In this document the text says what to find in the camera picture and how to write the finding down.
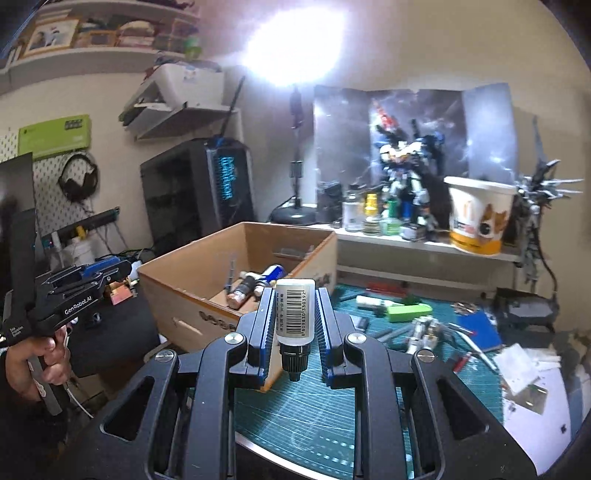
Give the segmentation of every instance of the picture frame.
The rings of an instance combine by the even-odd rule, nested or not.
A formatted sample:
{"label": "picture frame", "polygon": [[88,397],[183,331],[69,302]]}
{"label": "picture frame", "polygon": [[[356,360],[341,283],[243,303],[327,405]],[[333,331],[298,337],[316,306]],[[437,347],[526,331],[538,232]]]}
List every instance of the picture frame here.
{"label": "picture frame", "polygon": [[74,48],[114,47],[117,43],[117,32],[114,30],[90,30],[82,32],[76,38]]}
{"label": "picture frame", "polygon": [[76,35],[78,23],[77,18],[70,18],[35,25],[22,56],[29,57],[70,48],[74,35]]}

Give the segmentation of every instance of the barcode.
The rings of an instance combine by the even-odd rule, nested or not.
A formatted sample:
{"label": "barcode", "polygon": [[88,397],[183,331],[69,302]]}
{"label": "barcode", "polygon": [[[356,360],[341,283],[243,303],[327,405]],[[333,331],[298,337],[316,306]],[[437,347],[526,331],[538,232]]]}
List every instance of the barcode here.
{"label": "barcode", "polygon": [[303,290],[287,290],[285,298],[285,331],[304,333],[306,329],[306,299]]}

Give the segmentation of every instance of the storage box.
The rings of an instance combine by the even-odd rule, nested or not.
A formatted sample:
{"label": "storage box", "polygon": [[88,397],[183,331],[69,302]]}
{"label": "storage box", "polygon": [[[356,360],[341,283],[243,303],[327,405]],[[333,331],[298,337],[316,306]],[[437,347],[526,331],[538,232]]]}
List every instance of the storage box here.
{"label": "storage box", "polygon": [[[336,283],[336,234],[328,230],[239,223],[156,258],[138,269],[141,285],[156,318],[158,330],[168,340],[194,352],[234,331],[240,317],[256,310],[252,299],[239,312],[225,305],[221,294],[235,259],[235,279],[240,271],[261,273],[280,264],[292,278],[312,278],[316,287],[330,292]],[[305,258],[276,255],[282,249],[302,252]],[[268,390],[281,373],[277,341],[273,341]]]}

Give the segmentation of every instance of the white cable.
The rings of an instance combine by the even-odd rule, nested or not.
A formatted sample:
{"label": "white cable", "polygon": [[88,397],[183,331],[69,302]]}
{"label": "white cable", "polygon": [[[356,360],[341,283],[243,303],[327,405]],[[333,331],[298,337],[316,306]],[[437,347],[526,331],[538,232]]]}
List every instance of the white cable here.
{"label": "white cable", "polygon": [[66,391],[68,392],[68,395],[70,396],[70,398],[72,400],[74,400],[74,403],[76,403],[76,405],[78,405],[80,407],[80,409],[86,413],[91,419],[93,419],[94,417],[88,412],[88,410],[86,410],[83,406],[82,403],[80,403],[78,401],[78,399],[74,396],[74,394],[70,391],[70,386],[68,384],[64,384],[64,388],[66,389]]}

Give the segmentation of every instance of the headphones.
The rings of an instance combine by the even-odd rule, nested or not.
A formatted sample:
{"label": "headphones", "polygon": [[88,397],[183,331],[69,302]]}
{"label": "headphones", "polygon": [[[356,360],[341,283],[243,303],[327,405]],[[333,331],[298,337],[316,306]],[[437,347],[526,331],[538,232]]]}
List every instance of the headphones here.
{"label": "headphones", "polygon": [[[74,179],[68,178],[67,180],[64,180],[64,174],[74,160],[83,160],[91,168],[90,171],[84,174],[82,185]],[[96,191],[96,187],[99,184],[99,167],[89,158],[89,154],[75,153],[68,158],[68,161],[61,171],[57,184],[60,186],[61,191],[68,200],[72,203],[80,203]]]}

